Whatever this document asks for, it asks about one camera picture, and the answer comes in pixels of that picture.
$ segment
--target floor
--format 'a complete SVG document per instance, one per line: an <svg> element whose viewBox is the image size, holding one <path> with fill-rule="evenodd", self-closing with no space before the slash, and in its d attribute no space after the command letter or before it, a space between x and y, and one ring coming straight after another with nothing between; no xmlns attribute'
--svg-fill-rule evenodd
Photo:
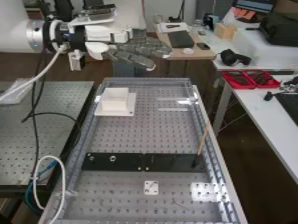
<svg viewBox="0 0 298 224"><path fill-rule="evenodd" d="M31 77L38 57L35 54L0 54L0 81ZM109 61L88 61L81 72L71 72L68 57L60 57L47 80L95 81L99 86L103 79L113 74L112 64ZM157 69L147 73L147 77L165 76L165 63L161 60L156 63ZM172 64L171 76L181 76L183 65L184 62ZM205 99L212 91L212 83L208 83L211 74L213 68L209 61L189 64L188 77L199 85L201 94L205 93ZM229 123L242 113L244 109L236 103L228 111L225 122ZM248 116L221 131L219 142L249 223L298 223L298 185ZM36 220L31 214L23 222L15 220L14 224L36 223Z"/></svg>

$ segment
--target white cable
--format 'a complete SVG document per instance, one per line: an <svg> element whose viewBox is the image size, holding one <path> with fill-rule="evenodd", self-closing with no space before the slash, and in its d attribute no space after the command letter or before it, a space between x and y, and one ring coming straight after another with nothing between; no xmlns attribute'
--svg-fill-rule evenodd
<svg viewBox="0 0 298 224"><path fill-rule="evenodd" d="M43 76L44 74L48 72L48 70L51 69L54 63L56 62L59 55L62 54L62 52L66 50L66 46L62 46L59 48L59 51L56 52L50 64L47 65L47 67L44 68L44 70L40 72L40 74L34 77L28 82L26 82L23 85L20 85L18 88L12 89L8 93L6 93L4 95L0 96L0 103L3 101L4 98L7 98L11 94L14 94L15 92L18 92L19 90L22 90L24 87L27 87L28 85L31 85L34 82L36 82Z"/></svg>
<svg viewBox="0 0 298 224"><path fill-rule="evenodd" d="M55 215L54 219L52 219L51 222L50 222L50 224L54 224L55 221L56 221L56 219L59 218L59 214L60 214L60 212L63 211L63 206L64 206L64 201L66 201L66 188L67 188L66 179L67 179L67 178L66 178L66 167L64 167L63 161L62 161L56 156L51 156L51 155L44 156L44 157L39 160L39 162L38 162L36 169L35 169L35 174L34 174L34 195L35 195L35 201L36 201L36 204L38 204L38 206L39 206L39 208L40 208L42 210L44 210L44 207L40 205L40 201L39 201L39 198L38 198L38 192L36 192L36 180L38 180L38 175L39 175L39 166L40 166L40 163L42 163L42 161L43 161L44 159L47 159L47 158L50 158L50 159L55 159L55 160L59 162L59 164L60 164L60 166L62 166L62 170L63 170L63 194L62 194L62 202L60 202L60 206L59 206L59 210L58 210L58 212L56 212L56 215Z"/></svg>
<svg viewBox="0 0 298 224"><path fill-rule="evenodd" d="M213 7L212 7L212 13L215 15L215 11L216 11L216 6L217 6L217 0L213 0Z"/></svg>
<svg viewBox="0 0 298 224"><path fill-rule="evenodd" d="M233 124L236 121L238 121L245 115L248 115L246 113L244 113L238 118L236 118L230 123L228 123L226 125L225 125L225 127L220 130L220 132L230 125L230 124Z"/></svg>

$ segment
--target white block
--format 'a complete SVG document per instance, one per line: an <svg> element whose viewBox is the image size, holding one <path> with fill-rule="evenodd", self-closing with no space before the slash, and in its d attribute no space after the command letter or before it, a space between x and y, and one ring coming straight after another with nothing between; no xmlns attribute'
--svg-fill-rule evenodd
<svg viewBox="0 0 298 224"><path fill-rule="evenodd" d="M298 47L270 44L260 31L238 29L233 44L240 54L253 58L256 66L290 69L298 63Z"/></svg>
<svg viewBox="0 0 298 224"><path fill-rule="evenodd" d="M128 111L128 88L105 88L101 98L104 111Z"/></svg>

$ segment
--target cable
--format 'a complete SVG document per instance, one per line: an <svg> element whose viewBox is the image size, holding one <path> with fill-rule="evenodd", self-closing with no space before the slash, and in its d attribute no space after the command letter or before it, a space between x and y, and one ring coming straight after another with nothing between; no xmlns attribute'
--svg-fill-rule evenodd
<svg viewBox="0 0 298 224"><path fill-rule="evenodd" d="M248 115L246 113L244 113L238 118L236 118L232 122L229 122L228 124L226 124L226 126L219 131L219 132L221 132L230 124L233 124L236 121L238 121L245 115Z"/></svg>
<svg viewBox="0 0 298 224"><path fill-rule="evenodd" d="M217 0L213 0L213 7L212 7L212 14L215 15L216 11L216 6L217 6Z"/></svg>
<svg viewBox="0 0 298 224"><path fill-rule="evenodd" d="M77 130L79 130L79 137L77 137L76 142L75 142L74 147L72 147L72 148L75 148L77 143L79 143L80 137L81 137L81 126L80 126L77 120L72 116L70 116L67 114L63 114L63 113L58 113L58 112L42 112L42 113L32 114L30 117L35 118L36 116L40 116L40 115L59 115L59 116L68 117L71 120L74 120L75 125L76 125Z"/></svg>
<svg viewBox="0 0 298 224"><path fill-rule="evenodd" d="M38 66L36 66L36 71L35 71L35 77L39 74L40 64L42 64L42 60L43 60L43 57L44 57L44 52L46 52L46 48L43 49L43 52L40 54L40 58L39 58ZM40 99L42 94L43 94L44 81L46 81L46 76L43 77L43 84L42 84L42 88L40 88L38 100ZM36 90L36 82L34 83L34 88L32 88L32 97L31 97L31 106L32 106L32 109L31 109L30 114L35 114L35 109L36 109L38 104L39 104L39 101L38 100L35 102L35 90ZM35 171L35 168L36 168L36 164L38 164L38 160L39 160L39 154L40 154L40 142L39 142L39 130L38 130L36 118L32 119L32 122L34 122L34 132L35 132L35 140L36 140L35 141L36 142L35 164L34 164L34 169L32 169L32 174L34 174L34 171Z"/></svg>
<svg viewBox="0 0 298 224"><path fill-rule="evenodd" d="M39 173L39 178L42 177L42 175L50 171L58 164L58 161L55 160L50 165L48 167ZM31 204L31 201L30 201L30 193L31 193L31 189L34 187L34 181L30 182L30 185L28 185L28 188L27 188L27 192L26 192L26 203L28 205L28 207L31 208L31 210L38 214L38 215L42 215L42 212L35 208L35 206Z"/></svg>
<svg viewBox="0 0 298 224"><path fill-rule="evenodd" d="M47 46L50 46L56 40L51 40L47 44ZM38 76L38 73L39 73L39 66L40 66L40 62L42 62L42 58L44 57L46 60L46 65L44 67L47 66L47 54L46 54L46 51L47 51L47 47L43 48L43 51L42 51L42 54L40 54L40 59L39 59L39 63L38 63L38 67L36 67L36 72L35 72L35 76ZM42 98L42 95L43 95L43 91L44 91L44 84L46 84L46 76L43 77L43 80L42 80L42 86L40 86L40 92L39 92L39 95L38 95L38 98L36 98L36 101L35 101L35 106L34 108L31 109L31 112L27 114L26 118L22 120L22 123L24 123L28 118L30 118L30 115L32 114L34 110L36 109L38 105L39 105L39 102L40 102L40 98ZM32 97L35 97L35 90L36 90L36 82L34 83L34 88L32 88Z"/></svg>
<svg viewBox="0 0 298 224"><path fill-rule="evenodd" d="M184 20L185 0L183 0L179 18Z"/></svg>
<svg viewBox="0 0 298 224"><path fill-rule="evenodd" d="M39 160L39 162L38 162L38 166L36 166L36 169L35 169L35 174L34 174L34 195L35 195L35 201L36 201L38 207L39 207L42 210L44 210L44 207L40 205L40 201L39 201L39 198L38 198L38 192L36 192L36 180L38 180L39 167L40 167L40 164L42 164L42 162L43 162L44 159L55 159L55 160L59 162L59 164L60 164L60 166L62 166L62 170L63 170L63 194L62 194L62 202L60 202L60 206L59 206L59 210L58 210L58 212L56 212L56 215L55 215L54 219L52 219L51 222L50 222L50 224L54 224L55 221L56 221L56 219L58 219L58 217L59 217L60 212L63 211L63 206L64 206L64 202L66 202L66 190L67 190L67 189L66 189L66 188L67 188L67 184L66 184L66 182L67 182L67 176L66 176L66 167L64 167L64 164L63 164L62 160L60 160L56 156L51 156L51 155L48 155L48 156L44 156L44 157Z"/></svg>
<svg viewBox="0 0 298 224"><path fill-rule="evenodd" d="M43 76L44 74L48 72L48 70L51 69L54 63L56 62L59 55L63 53L63 51L66 50L66 47L62 46L59 48L59 51L56 52L50 64L47 65L47 67L44 68L44 70L40 72L40 74L32 78L27 83L24 83L23 85L20 85L18 88L12 89L8 93L6 93L4 95L2 95L0 97L0 102L3 101L4 98L7 98L11 94L14 94L15 92L18 92L19 90L22 90L24 87L27 87L28 85L31 85L34 82L36 82Z"/></svg>

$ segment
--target paper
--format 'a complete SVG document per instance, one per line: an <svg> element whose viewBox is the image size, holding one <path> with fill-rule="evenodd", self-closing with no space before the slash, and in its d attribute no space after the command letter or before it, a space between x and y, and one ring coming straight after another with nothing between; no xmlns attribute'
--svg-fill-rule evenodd
<svg viewBox="0 0 298 224"><path fill-rule="evenodd" d="M188 32L191 31L187 23L161 23L159 25L161 33L171 33L183 30L187 30Z"/></svg>

